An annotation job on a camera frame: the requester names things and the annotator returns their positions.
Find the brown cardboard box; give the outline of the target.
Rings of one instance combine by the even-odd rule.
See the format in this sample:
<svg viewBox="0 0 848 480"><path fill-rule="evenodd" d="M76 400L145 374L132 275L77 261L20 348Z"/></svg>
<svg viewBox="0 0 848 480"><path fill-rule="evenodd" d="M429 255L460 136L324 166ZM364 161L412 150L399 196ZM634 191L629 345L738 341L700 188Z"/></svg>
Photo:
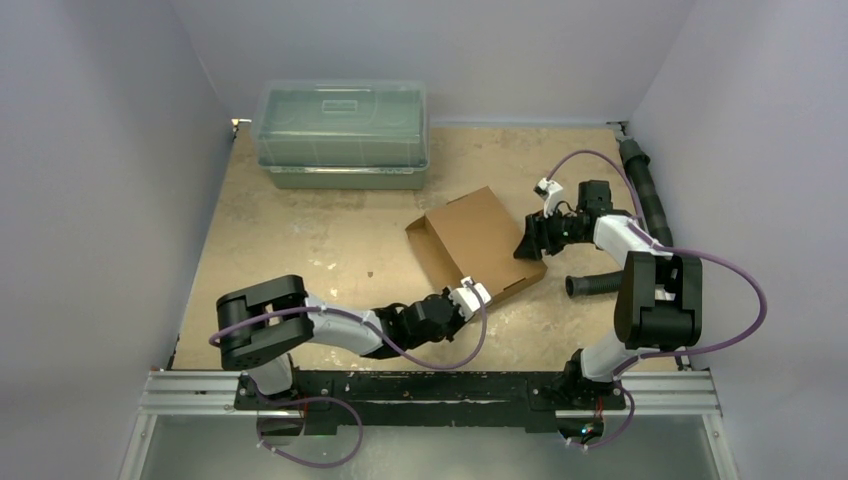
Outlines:
<svg viewBox="0 0 848 480"><path fill-rule="evenodd" d="M487 289L493 305L537 284L548 271L541 260L513 257L523 230L488 186L425 212L405 233L434 288L458 287L470 277Z"/></svg>

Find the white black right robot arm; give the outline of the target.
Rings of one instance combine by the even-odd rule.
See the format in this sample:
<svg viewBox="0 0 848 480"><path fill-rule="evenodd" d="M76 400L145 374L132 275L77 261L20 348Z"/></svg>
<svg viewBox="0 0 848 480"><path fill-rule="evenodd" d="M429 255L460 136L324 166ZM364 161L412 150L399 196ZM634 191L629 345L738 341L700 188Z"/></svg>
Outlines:
<svg viewBox="0 0 848 480"><path fill-rule="evenodd" d="M621 267L613 328L596 344L576 351L550 392L584 407L613 392L614 380L641 356L694 345L701 334L702 264L662 251L661 243L625 210L613 207L605 181L578 187L576 209L564 213L562 186L541 179L534 188L541 210L525 218L513 256L540 260L566 246L591 243Z"/></svg>

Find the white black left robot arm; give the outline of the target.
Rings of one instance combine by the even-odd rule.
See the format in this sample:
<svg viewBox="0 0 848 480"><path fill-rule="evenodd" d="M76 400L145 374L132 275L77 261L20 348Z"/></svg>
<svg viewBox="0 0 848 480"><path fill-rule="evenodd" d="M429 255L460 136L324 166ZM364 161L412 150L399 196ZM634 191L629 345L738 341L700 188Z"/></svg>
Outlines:
<svg viewBox="0 0 848 480"><path fill-rule="evenodd" d="M411 304L355 310L309 293L302 277L286 275L220 297L218 330L209 338L226 371L243 371L272 408L297 399L291 351L303 344L341 348L363 358L409 357L427 343L451 341L491 296L466 277Z"/></svg>

